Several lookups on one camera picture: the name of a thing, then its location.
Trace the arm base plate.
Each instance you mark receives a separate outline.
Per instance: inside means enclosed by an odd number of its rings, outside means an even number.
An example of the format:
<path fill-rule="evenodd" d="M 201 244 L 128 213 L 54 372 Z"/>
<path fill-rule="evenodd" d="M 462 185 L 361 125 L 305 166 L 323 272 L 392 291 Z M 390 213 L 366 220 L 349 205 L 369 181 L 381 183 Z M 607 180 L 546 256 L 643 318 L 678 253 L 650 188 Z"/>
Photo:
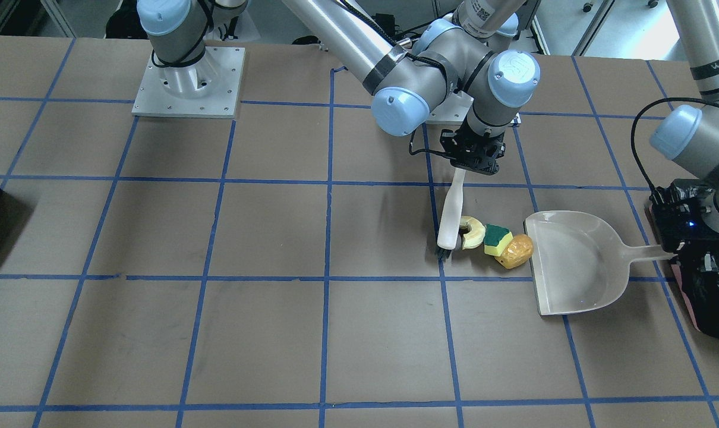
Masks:
<path fill-rule="evenodd" d="M 441 105 L 436 106 L 428 115 L 426 124 L 430 125 L 459 125 L 467 117 L 472 117 L 487 124 L 487 127 L 501 127 L 509 125 L 518 127 L 522 119 L 517 108 L 508 106 L 495 95 L 488 92 L 487 97 L 477 102 L 473 108 L 474 98 L 465 92 L 448 95 Z"/>
<path fill-rule="evenodd" d="M 136 94 L 138 117 L 234 119 L 246 50 L 208 46 L 196 63 L 163 67 L 151 57 Z"/>

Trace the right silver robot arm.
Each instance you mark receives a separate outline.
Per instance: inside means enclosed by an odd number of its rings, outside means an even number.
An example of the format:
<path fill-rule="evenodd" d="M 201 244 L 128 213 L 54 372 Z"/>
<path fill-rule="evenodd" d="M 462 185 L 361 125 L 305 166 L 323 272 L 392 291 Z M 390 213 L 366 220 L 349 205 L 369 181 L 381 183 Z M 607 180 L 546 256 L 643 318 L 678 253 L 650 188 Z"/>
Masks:
<path fill-rule="evenodd" d="M 454 94 L 472 103 L 455 130 L 443 130 L 438 156 L 458 170 L 496 174 L 506 128 L 541 79 L 524 51 L 493 49 L 520 1 L 463 1 L 436 19 L 410 47 L 393 40 L 354 1 L 287 1 L 373 96 L 371 113 L 386 133 L 411 135 Z M 232 117 L 243 52 L 206 44 L 206 36 L 238 16 L 246 1 L 138 1 L 152 54 L 134 115 Z"/>

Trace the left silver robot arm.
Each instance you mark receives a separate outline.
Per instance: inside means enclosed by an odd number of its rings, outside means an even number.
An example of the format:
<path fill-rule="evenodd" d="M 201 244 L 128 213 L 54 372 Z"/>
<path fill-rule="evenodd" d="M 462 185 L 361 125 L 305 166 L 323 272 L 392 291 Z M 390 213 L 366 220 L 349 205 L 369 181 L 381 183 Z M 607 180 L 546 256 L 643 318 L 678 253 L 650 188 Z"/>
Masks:
<path fill-rule="evenodd" d="M 696 197 L 652 207 L 663 249 L 677 253 L 695 241 L 719 241 L 719 1 L 668 5 L 700 97 L 683 101 L 650 143 L 704 186 Z"/>

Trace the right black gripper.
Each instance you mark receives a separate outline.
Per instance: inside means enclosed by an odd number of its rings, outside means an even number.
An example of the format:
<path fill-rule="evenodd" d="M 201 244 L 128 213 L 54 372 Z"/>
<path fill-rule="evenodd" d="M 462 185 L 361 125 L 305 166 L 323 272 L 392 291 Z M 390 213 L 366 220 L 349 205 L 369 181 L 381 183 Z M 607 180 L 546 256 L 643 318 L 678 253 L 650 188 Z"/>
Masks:
<path fill-rule="evenodd" d="M 500 170 L 498 160 L 504 155 L 504 135 L 478 135 L 470 125 L 462 124 L 457 130 L 443 129 L 439 143 L 444 157 L 455 168 L 478 174 L 493 175 Z"/>

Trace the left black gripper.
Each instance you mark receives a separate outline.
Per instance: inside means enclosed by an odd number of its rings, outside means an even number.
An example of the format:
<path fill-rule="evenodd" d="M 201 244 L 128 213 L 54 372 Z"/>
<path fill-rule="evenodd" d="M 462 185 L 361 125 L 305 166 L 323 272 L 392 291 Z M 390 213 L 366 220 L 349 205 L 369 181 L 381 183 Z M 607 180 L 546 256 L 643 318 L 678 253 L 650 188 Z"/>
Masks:
<path fill-rule="evenodd" d="M 696 254 L 719 245 L 719 233 L 708 227 L 704 214 L 714 190 L 702 181 L 673 181 L 655 187 L 650 216 L 662 249 L 672 254 Z"/>

